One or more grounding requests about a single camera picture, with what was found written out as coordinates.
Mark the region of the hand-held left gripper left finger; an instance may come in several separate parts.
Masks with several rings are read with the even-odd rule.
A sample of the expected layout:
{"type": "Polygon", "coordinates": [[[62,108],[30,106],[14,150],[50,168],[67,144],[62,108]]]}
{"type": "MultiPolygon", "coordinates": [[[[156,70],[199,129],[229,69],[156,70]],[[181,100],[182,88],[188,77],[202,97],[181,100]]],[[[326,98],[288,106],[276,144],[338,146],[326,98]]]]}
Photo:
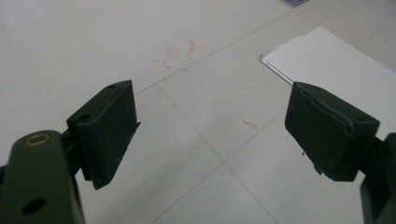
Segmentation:
{"type": "Polygon", "coordinates": [[[139,126],[133,82],[124,80],[104,87],[66,122],[82,151],[84,177],[95,189],[108,185],[139,126]]]}

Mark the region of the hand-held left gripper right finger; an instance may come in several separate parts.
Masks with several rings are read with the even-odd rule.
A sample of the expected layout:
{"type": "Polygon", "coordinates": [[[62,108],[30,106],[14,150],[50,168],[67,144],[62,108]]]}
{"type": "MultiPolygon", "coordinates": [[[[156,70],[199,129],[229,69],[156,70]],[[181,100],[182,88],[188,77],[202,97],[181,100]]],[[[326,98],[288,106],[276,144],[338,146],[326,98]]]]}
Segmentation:
{"type": "Polygon", "coordinates": [[[359,155],[375,140],[379,121],[321,87],[294,82],[285,127],[318,173],[351,182],[359,170],[359,155]]]}

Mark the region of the white paper sheet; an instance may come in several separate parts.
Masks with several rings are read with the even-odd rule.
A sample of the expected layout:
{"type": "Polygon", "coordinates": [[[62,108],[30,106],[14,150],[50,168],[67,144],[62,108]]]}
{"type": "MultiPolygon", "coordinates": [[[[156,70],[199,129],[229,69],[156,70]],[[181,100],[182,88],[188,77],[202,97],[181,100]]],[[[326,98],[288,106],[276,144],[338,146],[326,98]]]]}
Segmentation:
{"type": "Polygon", "coordinates": [[[380,121],[376,136],[396,133],[396,73],[320,26],[263,54],[289,84],[312,84],[380,121]]]}

